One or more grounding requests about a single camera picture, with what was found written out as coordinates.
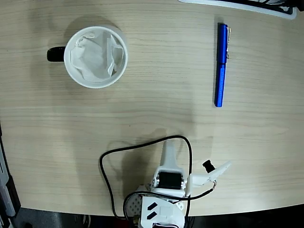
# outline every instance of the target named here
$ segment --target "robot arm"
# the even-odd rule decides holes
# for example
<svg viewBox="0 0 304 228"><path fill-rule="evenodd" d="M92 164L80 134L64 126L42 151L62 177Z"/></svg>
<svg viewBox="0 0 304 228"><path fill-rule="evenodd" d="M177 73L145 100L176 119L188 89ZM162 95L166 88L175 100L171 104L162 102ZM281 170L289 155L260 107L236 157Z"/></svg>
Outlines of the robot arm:
<svg viewBox="0 0 304 228"><path fill-rule="evenodd" d="M207 174L190 174L185 178L185 172L176 164L176 156L173 142L165 141L162 150L161 163L154 173L150 183L151 192L175 197L187 197L193 188L206 183L216 182L219 175L231 165L228 161L218 168L214 168L211 162L206 161L203 166ZM183 228L185 217L182 212L183 203L165 197L142 197L142 206L138 227L174 227Z"/></svg>

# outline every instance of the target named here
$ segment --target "tissue paper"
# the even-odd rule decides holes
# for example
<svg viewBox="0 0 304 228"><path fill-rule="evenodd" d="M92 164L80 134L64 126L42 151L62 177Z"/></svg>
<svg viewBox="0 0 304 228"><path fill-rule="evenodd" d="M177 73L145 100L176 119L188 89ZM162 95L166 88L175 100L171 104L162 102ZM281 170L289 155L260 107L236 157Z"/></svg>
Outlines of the tissue paper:
<svg viewBox="0 0 304 228"><path fill-rule="evenodd" d="M71 50L71 64L84 80L101 82L112 76L121 66L124 49L109 32L84 34Z"/></svg>

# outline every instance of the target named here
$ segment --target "black cable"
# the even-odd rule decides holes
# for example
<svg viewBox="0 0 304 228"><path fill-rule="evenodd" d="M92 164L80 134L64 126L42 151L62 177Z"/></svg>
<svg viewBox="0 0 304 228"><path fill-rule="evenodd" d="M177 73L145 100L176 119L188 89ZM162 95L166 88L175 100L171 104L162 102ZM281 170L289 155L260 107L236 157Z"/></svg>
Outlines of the black cable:
<svg viewBox="0 0 304 228"><path fill-rule="evenodd" d="M270 0L266 0L266 1L263 1L261 2L262 4L267 4Z"/></svg>
<svg viewBox="0 0 304 228"><path fill-rule="evenodd" d="M111 154L111 153L134 150L134 149L142 148L142 147L145 147L145 146L150 146L150 145L153 145L153 144L156 144L156 143L160 143L160 142L163 142L163 141L168 140L168 139L183 139L187 143L187 146L188 146L188 149L189 149L189 175L190 175L192 173L192 148L191 148L189 140L186 137L181 136L181 135L167 136L167 137L164 137L164 138L161 138L161 139L158 139L158 140L154 140L152 142L143 143L143 144L140 144L140 145L128 146L128 147L123 147L123 148L119 148L119 149L110 150L110 151L107 151L100 156L99 164L100 164L101 173L103 174L104 180L105 180L106 185L108 187L108 190L109 190L109 193L110 193L110 198L111 198L112 211L113 211L113 214L116 218L127 219L127 217L120 217L116 214L113 192L112 192L110 182L109 182L109 180L106 176L104 166L103 166L104 157ZM188 203L188 205L187 205L188 214L189 214L189 210L190 210L190 204Z"/></svg>
<svg viewBox="0 0 304 228"><path fill-rule="evenodd" d="M210 189L210 190L208 190L208 191L206 191L206 192L204 192L204 193L202 193L198 196L195 196L195 197L191 197L191 196L188 196L188 197L174 197L174 196L168 196L168 195L155 193L155 192L149 192L149 191L132 192L123 201L123 212L124 212L123 215L124 215L124 217L120 217L120 216L117 215L117 213L115 211L113 192L112 192L110 182L109 182L109 180L106 176L104 166L103 166L104 157L111 154L111 153L122 152L122 151L127 151L127 150L134 150L134 149L142 148L142 147L145 147L145 146L150 146L150 145L153 145L153 144L156 144L156 143L160 143L160 142L163 142L163 141L168 140L168 139L183 139L187 143L187 146L188 146L188 149L189 149L189 175L190 175L192 173L192 148L191 148L191 144L190 144L189 140L186 137L181 136L181 135L167 136L167 137L164 137L164 138L161 138L161 139L158 139L158 140L154 140L152 142L143 143L143 144L140 144L140 145L128 146L128 147L123 147L123 148L119 148L119 149L110 150L110 151L107 151L100 156L100 159L99 159L100 169L101 169L101 172L104 176L104 180L106 182L106 185L107 185L109 193L110 193L112 211L113 211L113 214L116 218L129 220L129 218L127 216L127 206L126 206L127 201L131 196L140 194L140 195L150 195L150 196L164 197L164 198L171 199L171 200L187 201L188 204L187 204L185 218L188 219L188 215L189 215L189 211L190 211L190 200L196 200L198 198L201 198L201 197L211 193L214 190L215 185L213 186L212 189Z"/></svg>

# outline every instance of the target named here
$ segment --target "mug handle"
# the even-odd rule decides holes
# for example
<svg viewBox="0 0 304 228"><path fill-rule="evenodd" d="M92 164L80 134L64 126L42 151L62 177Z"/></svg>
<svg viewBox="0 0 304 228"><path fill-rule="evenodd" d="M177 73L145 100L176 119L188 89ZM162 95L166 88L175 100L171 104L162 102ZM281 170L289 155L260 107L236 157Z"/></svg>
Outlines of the mug handle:
<svg viewBox="0 0 304 228"><path fill-rule="evenodd" d="M47 60L50 62L63 62L66 47L52 47L47 50Z"/></svg>

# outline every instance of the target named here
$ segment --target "wooden table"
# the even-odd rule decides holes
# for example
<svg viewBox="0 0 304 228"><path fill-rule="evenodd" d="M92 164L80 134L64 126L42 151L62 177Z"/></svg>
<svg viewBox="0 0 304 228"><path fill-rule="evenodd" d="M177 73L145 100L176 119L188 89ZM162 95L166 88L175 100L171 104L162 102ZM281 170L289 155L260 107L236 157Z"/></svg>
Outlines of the wooden table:
<svg viewBox="0 0 304 228"><path fill-rule="evenodd" d="M99 156L172 134L189 138L194 172L207 159L233 162L191 215L304 203L304 14L286 20L177 0L0 5L2 139L23 207L112 215ZM232 28L222 108L213 105L218 22ZM117 83L88 89L46 51L100 24L123 31L130 61ZM187 169L186 144L175 145ZM106 159L120 213L124 196L150 181L161 148Z"/></svg>

